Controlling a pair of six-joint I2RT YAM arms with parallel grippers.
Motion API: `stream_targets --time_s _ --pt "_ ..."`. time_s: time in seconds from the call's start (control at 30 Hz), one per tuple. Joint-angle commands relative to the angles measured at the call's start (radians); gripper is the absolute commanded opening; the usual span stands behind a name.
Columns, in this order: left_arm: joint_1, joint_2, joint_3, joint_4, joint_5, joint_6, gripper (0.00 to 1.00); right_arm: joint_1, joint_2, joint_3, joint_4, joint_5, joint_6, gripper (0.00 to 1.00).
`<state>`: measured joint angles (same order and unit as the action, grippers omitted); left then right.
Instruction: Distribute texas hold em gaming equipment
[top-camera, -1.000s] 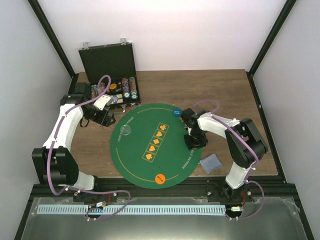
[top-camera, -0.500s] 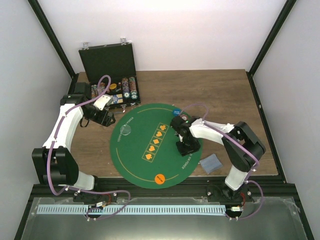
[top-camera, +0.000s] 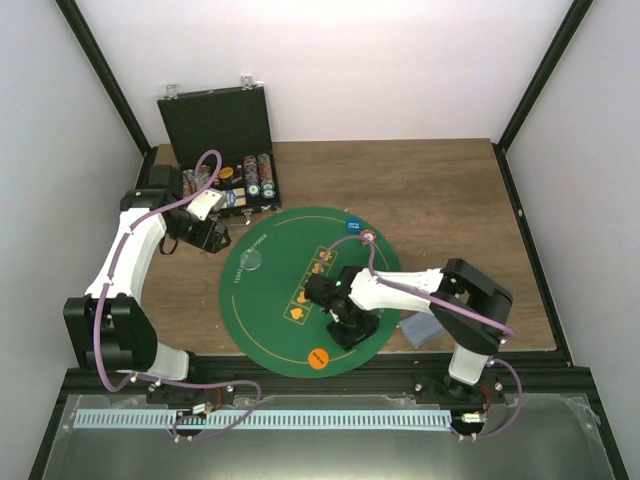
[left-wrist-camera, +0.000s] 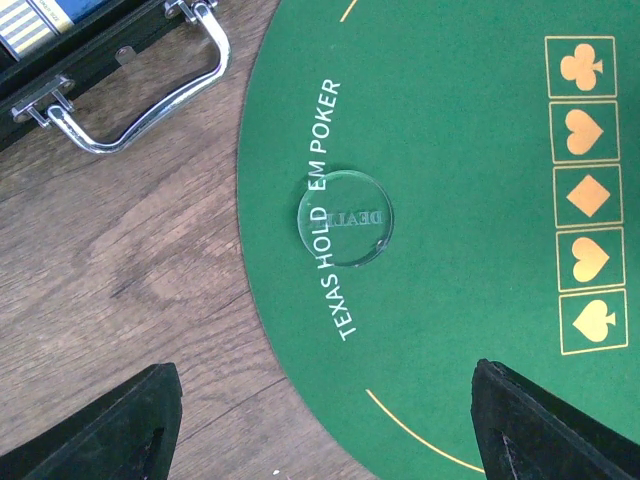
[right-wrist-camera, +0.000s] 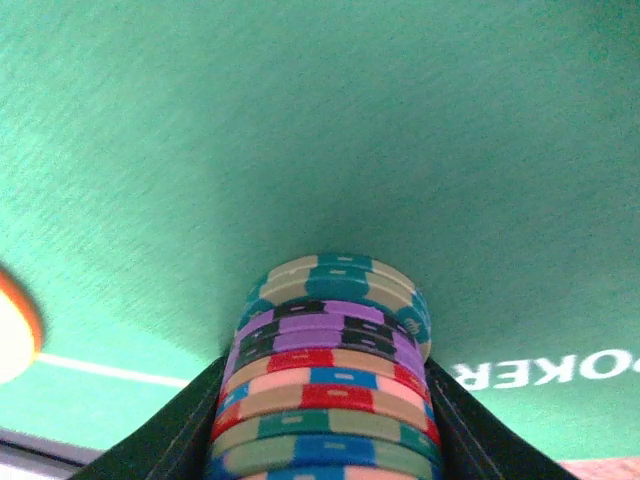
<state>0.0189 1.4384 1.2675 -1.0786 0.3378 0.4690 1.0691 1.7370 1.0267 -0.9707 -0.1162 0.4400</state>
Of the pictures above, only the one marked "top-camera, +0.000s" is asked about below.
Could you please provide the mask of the blue round button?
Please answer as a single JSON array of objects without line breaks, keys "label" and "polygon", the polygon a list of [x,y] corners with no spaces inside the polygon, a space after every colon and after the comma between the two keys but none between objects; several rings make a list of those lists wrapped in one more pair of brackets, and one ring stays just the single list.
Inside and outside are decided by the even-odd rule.
[{"label": "blue round button", "polygon": [[347,219],[345,228],[350,234],[359,234],[363,230],[362,222],[359,218]]}]

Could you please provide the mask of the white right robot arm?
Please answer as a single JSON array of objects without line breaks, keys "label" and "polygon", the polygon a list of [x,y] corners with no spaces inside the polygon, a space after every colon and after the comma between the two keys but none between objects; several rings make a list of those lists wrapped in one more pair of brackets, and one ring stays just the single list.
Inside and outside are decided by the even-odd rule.
[{"label": "white right robot arm", "polygon": [[345,351],[378,333],[379,310],[431,314],[455,341],[444,389],[458,403],[479,392],[485,366],[514,335],[507,327],[512,294],[459,258],[422,272],[347,266],[335,278],[313,273],[304,296],[331,316],[327,330]]}]

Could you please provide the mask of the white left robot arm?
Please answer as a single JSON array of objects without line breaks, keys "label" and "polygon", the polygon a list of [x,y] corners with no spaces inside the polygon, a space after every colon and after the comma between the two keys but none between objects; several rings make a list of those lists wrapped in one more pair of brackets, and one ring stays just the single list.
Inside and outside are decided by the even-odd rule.
[{"label": "white left robot arm", "polygon": [[226,226],[213,218],[225,203],[215,189],[215,174],[197,175],[197,189],[182,190],[182,174],[168,165],[156,168],[158,185],[128,191],[120,200],[113,244],[96,279],[80,297],[69,298],[63,317],[81,369],[97,373],[112,392],[109,373],[126,380],[169,382],[181,403],[196,402],[203,377],[190,370],[190,355],[162,344],[140,302],[154,253],[166,239],[217,253],[231,243]]}]

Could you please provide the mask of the clear acrylic dealer button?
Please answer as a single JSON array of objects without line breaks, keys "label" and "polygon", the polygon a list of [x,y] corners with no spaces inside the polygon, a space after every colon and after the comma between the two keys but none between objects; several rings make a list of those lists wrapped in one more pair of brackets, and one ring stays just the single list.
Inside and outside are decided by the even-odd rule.
[{"label": "clear acrylic dealer button", "polygon": [[245,250],[240,256],[240,267],[247,271],[254,271],[262,265],[263,256],[255,248]]}]

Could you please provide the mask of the orange small blind button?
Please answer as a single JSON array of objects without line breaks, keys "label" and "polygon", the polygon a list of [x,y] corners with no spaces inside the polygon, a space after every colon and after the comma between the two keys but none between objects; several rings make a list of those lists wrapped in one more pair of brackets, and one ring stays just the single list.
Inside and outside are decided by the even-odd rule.
[{"label": "orange small blind button", "polygon": [[325,349],[314,348],[309,352],[307,361],[312,369],[323,370],[329,365],[330,356]]}]

